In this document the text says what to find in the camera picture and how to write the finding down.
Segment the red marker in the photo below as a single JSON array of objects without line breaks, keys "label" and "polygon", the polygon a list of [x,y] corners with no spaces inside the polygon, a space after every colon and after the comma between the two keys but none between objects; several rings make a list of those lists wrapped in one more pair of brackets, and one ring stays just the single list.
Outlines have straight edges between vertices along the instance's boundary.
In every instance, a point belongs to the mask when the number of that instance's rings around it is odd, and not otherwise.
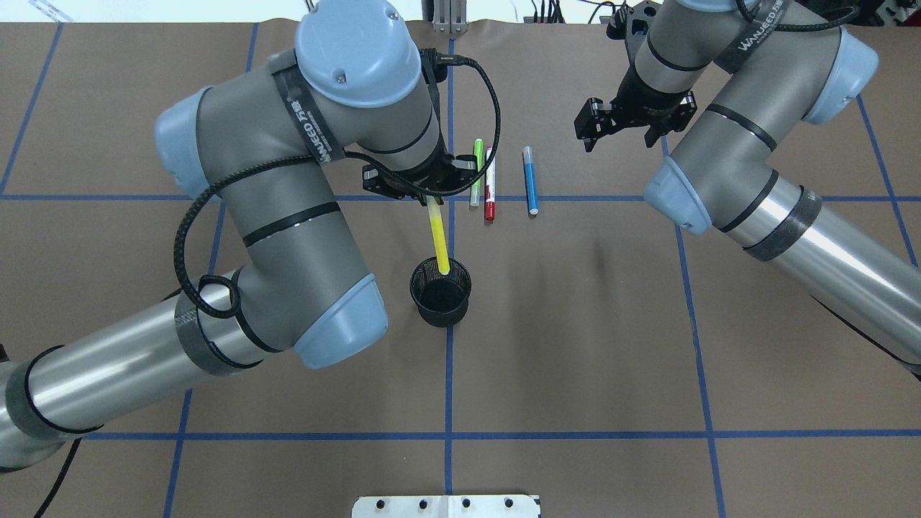
[{"label": "red marker", "polygon": [[[486,158],[493,156],[493,148],[488,147],[486,149]],[[484,207],[483,216],[486,221],[492,221],[495,219],[495,159],[489,163],[489,167],[486,168],[486,205]]]}]

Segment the yellow marker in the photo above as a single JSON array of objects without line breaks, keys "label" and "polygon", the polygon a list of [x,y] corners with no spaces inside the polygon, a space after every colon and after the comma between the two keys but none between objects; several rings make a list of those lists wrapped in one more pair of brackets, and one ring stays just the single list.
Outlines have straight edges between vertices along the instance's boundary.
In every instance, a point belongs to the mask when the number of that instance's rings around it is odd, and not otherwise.
[{"label": "yellow marker", "polygon": [[[486,162],[486,151],[483,148],[482,138],[477,138],[473,141],[473,155],[476,157],[476,170],[479,172],[483,168],[484,162]],[[483,185],[481,180],[477,179],[473,187],[470,188],[470,206],[480,206],[480,187]]]},{"label": "yellow marker", "polygon": [[435,241],[435,257],[438,260],[439,274],[446,276],[451,271],[448,262],[448,243],[445,241],[445,226],[441,222],[441,207],[434,196],[426,196],[428,205],[428,222],[432,224],[432,239]]}]

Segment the mesh cup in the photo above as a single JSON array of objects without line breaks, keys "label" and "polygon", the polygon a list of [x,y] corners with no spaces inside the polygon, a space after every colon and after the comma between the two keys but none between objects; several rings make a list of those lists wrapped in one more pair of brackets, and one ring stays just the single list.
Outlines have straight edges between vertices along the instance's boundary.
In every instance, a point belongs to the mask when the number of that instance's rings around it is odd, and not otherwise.
[{"label": "mesh cup", "polygon": [[450,327],[467,313],[470,298],[470,272],[461,263],[449,258],[447,275],[438,272],[435,257],[429,257],[413,271],[409,292],[419,315],[435,327]]}]

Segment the blue joint cap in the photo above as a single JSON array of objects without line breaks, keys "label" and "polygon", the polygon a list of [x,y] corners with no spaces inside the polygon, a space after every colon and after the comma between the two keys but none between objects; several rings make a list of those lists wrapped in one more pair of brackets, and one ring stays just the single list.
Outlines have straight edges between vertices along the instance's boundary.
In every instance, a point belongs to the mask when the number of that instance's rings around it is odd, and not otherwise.
[{"label": "blue joint cap", "polygon": [[320,369],[363,351],[386,332],[384,299],[374,275],[368,274],[313,323],[294,350],[304,365]]},{"label": "blue joint cap", "polygon": [[157,117],[154,141],[163,167],[176,179],[176,184],[190,198],[196,198],[208,188],[202,160],[198,156],[198,106],[211,87],[204,87],[177,102]]},{"label": "blue joint cap", "polygon": [[646,185],[643,197],[647,203],[675,222],[676,225],[699,236],[713,225],[704,202],[700,200],[682,168],[671,157]]},{"label": "blue joint cap", "polygon": [[323,0],[301,19],[294,50],[312,87],[354,108],[389,106],[422,75],[405,20],[383,0]]},{"label": "blue joint cap", "polygon": [[[725,13],[738,9],[735,0],[677,0],[679,4],[694,11],[705,13]],[[746,0],[745,6],[749,9],[758,5],[761,0]]]},{"label": "blue joint cap", "polygon": [[832,72],[803,120],[812,124],[831,121],[867,85],[879,64],[880,57],[873,49],[841,28],[841,42]]}]

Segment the white metal plate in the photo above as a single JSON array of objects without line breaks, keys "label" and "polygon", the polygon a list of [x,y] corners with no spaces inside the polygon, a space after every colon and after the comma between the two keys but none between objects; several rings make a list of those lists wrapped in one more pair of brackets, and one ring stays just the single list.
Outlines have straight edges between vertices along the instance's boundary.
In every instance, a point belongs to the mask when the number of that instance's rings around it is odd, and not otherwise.
[{"label": "white metal plate", "polygon": [[540,502],[530,495],[362,497],[352,518],[541,518]]}]

